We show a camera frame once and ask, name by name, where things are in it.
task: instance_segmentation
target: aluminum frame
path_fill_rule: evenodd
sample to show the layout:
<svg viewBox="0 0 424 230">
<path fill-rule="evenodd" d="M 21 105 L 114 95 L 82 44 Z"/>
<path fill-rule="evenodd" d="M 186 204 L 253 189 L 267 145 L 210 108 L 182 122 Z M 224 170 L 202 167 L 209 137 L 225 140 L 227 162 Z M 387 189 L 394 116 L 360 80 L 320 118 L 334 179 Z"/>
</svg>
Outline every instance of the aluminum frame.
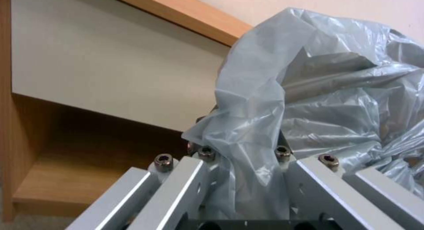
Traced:
<svg viewBox="0 0 424 230">
<path fill-rule="evenodd" d="M 343 179 L 405 229 L 424 229 L 424 201 L 374 168 Z"/>
<path fill-rule="evenodd" d="M 333 218 L 343 229 L 403 229 L 316 157 L 292 162 L 286 173 L 291 202 L 309 220 Z"/>
<path fill-rule="evenodd" d="M 131 167 L 66 229 L 120 229 L 143 208 L 158 187 L 156 175 Z"/>
</svg>

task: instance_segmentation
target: plastic bag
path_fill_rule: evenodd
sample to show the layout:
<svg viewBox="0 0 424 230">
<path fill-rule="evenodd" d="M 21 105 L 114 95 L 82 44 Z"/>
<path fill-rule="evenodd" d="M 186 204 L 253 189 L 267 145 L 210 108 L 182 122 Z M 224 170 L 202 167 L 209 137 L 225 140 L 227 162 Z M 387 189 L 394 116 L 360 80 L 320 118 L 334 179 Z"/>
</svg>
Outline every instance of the plastic bag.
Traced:
<svg viewBox="0 0 424 230">
<path fill-rule="evenodd" d="M 388 26 L 293 8 L 247 32 L 221 67 L 218 109 L 182 135 L 222 156 L 209 217 L 288 218 L 280 129 L 296 157 L 332 152 L 348 171 L 409 150 L 388 146 L 423 119 L 423 57 Z"/>
</svg>

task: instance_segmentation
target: bolt head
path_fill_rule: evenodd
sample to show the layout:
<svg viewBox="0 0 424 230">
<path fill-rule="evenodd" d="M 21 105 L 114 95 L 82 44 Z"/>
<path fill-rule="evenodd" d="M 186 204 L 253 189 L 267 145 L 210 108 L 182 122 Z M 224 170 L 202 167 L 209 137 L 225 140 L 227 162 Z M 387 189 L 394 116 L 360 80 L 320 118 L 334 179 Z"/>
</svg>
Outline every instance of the bolt head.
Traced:
<svg viewBox="0 0 424 230">
<path fill-rule="evenodd" d="M 327 166 L 332 171 L 337 171 L 339 167 L 339 160 L 336 156 L 331 154 L 321 154 L 318 156 L 318 160 L 321 161 L 325 166 Z"/>
<path fill-rule="evenodd" d="M 171 171 L 174 167 L 174 160 L 168 153 L 161 153 L 160 155 L 156 156 L 154 163 L 157 171 L 159 172 L 168 172 Z"/>
<path fill-rule="evenodd" d="M 274 150 L 275 157 L 277 157 L 278 162 L 288 162 L 290 161 L 291 151 L 288 147 L 284 145 L 279 145 Z"/>
<path fill-rule="evenodd" d="M 215 150 L 209 146 L 204 146 L 197 151 L 199 158 L 205 162 L 212 162 L 215 160 Z"/>
</svg>

